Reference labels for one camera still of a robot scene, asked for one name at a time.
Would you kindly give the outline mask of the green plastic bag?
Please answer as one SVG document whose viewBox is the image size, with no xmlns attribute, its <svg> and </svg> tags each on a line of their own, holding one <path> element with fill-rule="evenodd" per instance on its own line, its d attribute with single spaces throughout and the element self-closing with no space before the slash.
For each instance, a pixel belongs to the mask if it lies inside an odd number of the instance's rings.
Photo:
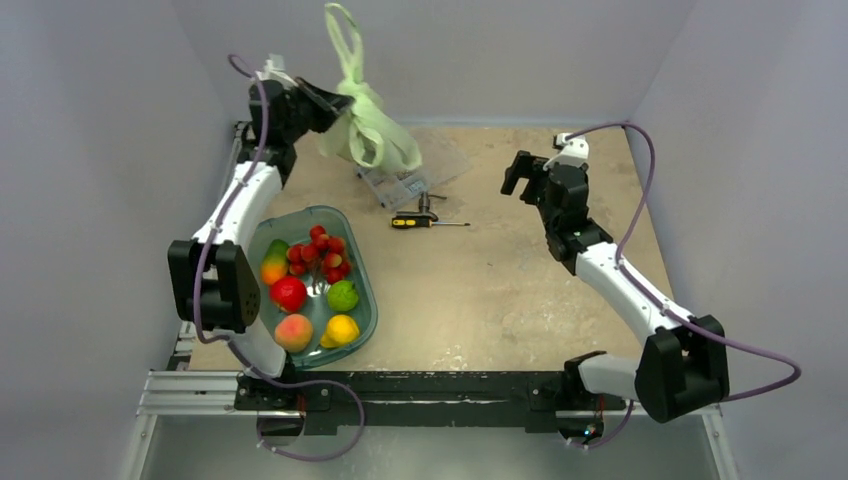
<svg viewBox="0 0 848 480">
<path fill-rule="evenodd" d="M 327 3 L 324 15 L 342 71 L 336 92 L 353 103 L 320 136 L 320 153 L 386 174 L 418 169 L 422 155 L 417 141 L 383 111 L 381 97 L 365 80 L 364 43 L 353 16 L 339 3 Z"/>
</svg>

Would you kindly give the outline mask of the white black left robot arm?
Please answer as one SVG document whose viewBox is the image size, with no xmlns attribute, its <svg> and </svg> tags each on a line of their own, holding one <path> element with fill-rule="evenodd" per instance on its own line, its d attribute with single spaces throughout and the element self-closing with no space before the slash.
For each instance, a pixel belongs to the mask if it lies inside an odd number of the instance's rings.
<svg viewBox="0 0 848 480">
<path fill-rule="evenodd" d="M 167 250 L 178 316 L 194 324 L 201 343 L 225 343 L 247 373 L 265 376 L 259 395 L 275 409 L 295 402 L 298 382 L 283 372 L 286 352 L 259 319 L 260 288 L 247 249 L 261 214 L 291 176 L 296 142 L 326 132 L 353 104 L 353 97 L 302 78 L 255 82 L 248 124 L 254 138 L 237 156 L 223 198 L 191 239 Z"/>
</svg>

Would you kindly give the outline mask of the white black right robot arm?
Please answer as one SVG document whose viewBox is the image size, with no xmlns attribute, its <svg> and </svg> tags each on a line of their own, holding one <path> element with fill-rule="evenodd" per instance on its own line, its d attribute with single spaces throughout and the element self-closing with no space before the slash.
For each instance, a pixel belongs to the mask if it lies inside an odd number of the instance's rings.
<svg viewBox="0 0 848 480">
<path fill-rule="evenodd" d="M 625 322 L 642 351 L 639 359 L 595 351 L 567 361 L 561 392 L 576 407 L 601 394 L 641 404 L 666 423 L 729 396 L 725 332 L 713 316 L 693 316 L 668 299 L 619 252 L 589 215 L 588 167 L 556 164 L 516 153 L 501 192 L 527 184 L 523 202 L 540 214 L 548 250 L 573 276 L 594 289 Z"/>
</svg>

